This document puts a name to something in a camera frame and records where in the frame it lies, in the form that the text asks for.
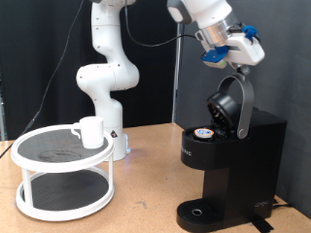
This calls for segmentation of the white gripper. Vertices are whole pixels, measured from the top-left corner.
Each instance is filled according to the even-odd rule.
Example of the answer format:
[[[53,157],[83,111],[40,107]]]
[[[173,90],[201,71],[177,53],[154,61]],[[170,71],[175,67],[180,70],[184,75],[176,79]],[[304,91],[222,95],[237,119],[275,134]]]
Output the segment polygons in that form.
[[[227,40],[228,53],[225,56],[227,62],[237,63],[235,70],[244,76],[250,74],[247,65],[257,65],[265,56],[259,41],[254,38],[250,41],[244,33],[234,33]]]

